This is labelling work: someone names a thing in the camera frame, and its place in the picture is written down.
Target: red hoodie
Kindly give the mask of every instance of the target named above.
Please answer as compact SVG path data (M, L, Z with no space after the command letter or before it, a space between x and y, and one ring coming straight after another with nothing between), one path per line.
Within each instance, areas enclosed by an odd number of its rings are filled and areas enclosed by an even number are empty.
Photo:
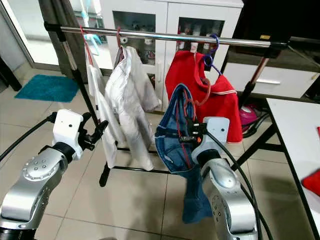
M189 51L178 51L165 78L165 87L168 98L175 87L185 84L192 94L193 100L202 100L206 97L208 86L201 80L205 76L205 64L203 54ZM230 120L227 135L228 143L239 143L242 141L242 128L238 109L238 97L236 90L232 87L225 76L220 75L215 84L211 86L209 99L201 106L195 106L196 116L199 122L204 117L225 117Z

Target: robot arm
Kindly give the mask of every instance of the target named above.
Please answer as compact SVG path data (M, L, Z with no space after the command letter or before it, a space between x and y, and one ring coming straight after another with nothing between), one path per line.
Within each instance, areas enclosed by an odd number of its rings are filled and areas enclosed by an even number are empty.
M204 127L225 144L229 120L224 117L205 117ZM191 133L200 133L199 123ZM201 166L202 188L207 196L218 238L221 240L256 240L255 211L241 189L238 176L226 159L220 157L221 148L206 134L192 152L192 160Z
M103 121L93 135L83 129L90 118L70 110L59 110L53 127L53 146L22 167L18 181L5 195L0 208L0 240L33 240L52 190L72 160L79 160L83 150L92 150L108 122Z

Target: denim garment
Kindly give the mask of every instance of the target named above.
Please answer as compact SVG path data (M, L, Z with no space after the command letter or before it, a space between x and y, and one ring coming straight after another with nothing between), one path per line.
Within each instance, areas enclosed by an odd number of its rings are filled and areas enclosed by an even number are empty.
M184 84L179 84L174 89L168 109L156 128L155 146L160 158L169 171L187 180L182 220L185 224L190 224L197 223L205 217L212 217L212 211L210 203L202 189L200 166L192 161L192 144L183 143L188 156L188 167L184 150L179 142L177 115L181 135L188 136L187 121L184 115L184 103L186 102L184 90L188 98L192 99L189 89ZM186 113L189 118L193 118L194 112L191 103L188 103Z

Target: table leg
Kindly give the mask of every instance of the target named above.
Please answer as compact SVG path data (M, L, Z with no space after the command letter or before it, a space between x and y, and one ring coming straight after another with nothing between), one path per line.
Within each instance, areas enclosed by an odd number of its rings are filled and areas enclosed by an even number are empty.
M242 154L242 156L236 161L240 166L245 163L258 149L263 148L266 141L269 140L276 133L275 126L272 124L249 148ZM233 171L237 170L235 165L231 166Z

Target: red object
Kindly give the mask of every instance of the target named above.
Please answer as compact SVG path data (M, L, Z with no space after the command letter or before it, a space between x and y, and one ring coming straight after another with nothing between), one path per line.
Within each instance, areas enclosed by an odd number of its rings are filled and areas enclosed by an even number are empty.
M310 176L307 176L301 182L306 189L320 196L320 169Z
M201 53L194 54L189 51L176 52L170 69L165 78L165 87L168 98L180 83L185 84L192 94L193 101L203 101L208 93L205 79L205 64ZM195 105L197 120L204 117L225 117L230 120L227 141L229 143L241 142L242 127L238 109L237 92L223 75L219 76L211 86L208 100L201 106Z

